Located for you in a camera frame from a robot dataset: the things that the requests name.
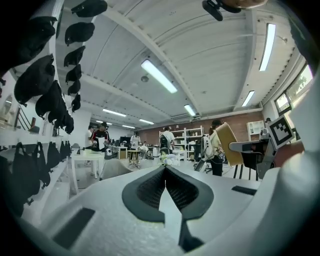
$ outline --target floor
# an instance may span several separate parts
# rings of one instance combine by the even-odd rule
[[[124,166],[126,166],[126,167],[129,166],[129,159],[122,159],[121,162],[123,163]],[[155,157],[154,160],[145,160],[145,159],[140,160],[139,167],[140,167],[140,169],[144,169],[144,168],[157,166],[158,164],[159,164],[159,159],[157,157]],[[180,161],[180,166],[184,167],[184,168],[188,168],[190,170],[193,170],[194,169],[194,162],[182,160],[182,161]],[[77,184],[78,184],[79,192],[85,190],[90,185],[99,181],[98,179],[95,179],[95,177],[91,175],[91,167],[86,167],[84,161],[83,162],[77,161],[75,164],[75,168],[76,168],[76,177],[77,177]],[[130,166],[130,169],[133,171],[139,170],[139,168],[131,167],[131,166]],[[233,179],[235,169],[236,168],[234,166],[230,167],[227,164],[224,164],[222,167],[222,170],[223,170],[222,176],[226,177],[226,178]],[[239,179],[239,176],[240,176],[240,166],[238,167],[236,178]],[[243,167],[243,171],[242,171],[242,179],[243,180],[249,179],[249,168],[247,168],[245,166]],[[256,180],[256,171],[255,170],[251,170],[250,179],[253,181]],[[70,198],[75,195],[76,195],[75,190],[71,184]]]

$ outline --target black slot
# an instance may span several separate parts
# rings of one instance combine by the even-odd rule
[[[53,241],[61,247],[69,249],[85,229],[94,214],[94,210],[82,208],[67,222],[59,233],[54,236]]]

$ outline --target black cap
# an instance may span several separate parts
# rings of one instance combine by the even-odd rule
[[[14,86],[16,100],[26,106],[32,97],[46,94],[55,77],[52,54],[39,58],[18,78]]]

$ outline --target pants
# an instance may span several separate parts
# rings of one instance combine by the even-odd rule
[[[210,159],[212,174],[216,176],[222,176],[222,163],[223,160],[218,156],[214,156],[213,159]]]

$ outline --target ceiling light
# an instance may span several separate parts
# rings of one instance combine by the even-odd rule
[[[248,102],[251,100],[251,98],[252,98],[252,96],[253,96],[254,94],[255,94],[255,91],[254,91],[254,90],[249,91],[248,96],[246,97],[244,103],[242,104],[242,107],[245,107],[245,106],[248,104]]]
[[[270,59],[272,47],[274,45],[276,35],[276,25],[268,23],[266,25],[266,40],[263,52],[263,58],[259,70],[265,71]]]
[[[132,126],[127,126],[127,125],[122,125],[122,126],[126,128],[136,129],[135,127],[132,127]]]
[[[196,115],[196,113],[194,112],[194,110],[190,107],[189,104],[184,105],[184,108],[186,109],[186,111],[189,112],[190,116],[194,117]]]
[[[140,122],[147,123],[147,124],[149,124],[149,125],[154,125],[154,124],[155,124],[154,122],[146,121],[146,120],[143,120],[143,119],[140,119],[139,121],[140,121]]]
[[[178,91],[168,78],[166,78],[165,75],[150,62],[150,60],[146,59],[141,64],[141,67],[162,84],[170,93],[174,94]]]
[[[96,120],[96,122],[99,123],[99,124],[103,123],[102,121],[99,121],[99,120]],[[110,123],[110,122],[106,122],[106,124],[109,125],[109,126],[112,126],[112,123]]]
[[[114,114],[114,115],[117,115],[117,116],[120,116],[120,117],[126,117],[126,115],[125,114],[121,114],[121,113],[118,113],[118,112],[114,112],[114,111],[111,111],[111,110],[108,110],[108,109],[103,109],[102,111],[104,111],[104,112],[107,112],[107,113],[110,113],[110,114]]]

